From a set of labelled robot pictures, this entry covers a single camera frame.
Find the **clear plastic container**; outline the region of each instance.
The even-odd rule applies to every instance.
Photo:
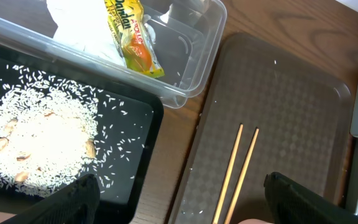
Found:
[[[48,0],[0,0],[0,44],[49,61],[65,60],[159,96],[180,108],[207,82],[227,12],[220,0],[140,0],[154,28],[154,51],[165,76],[153,79],[52,39]]]

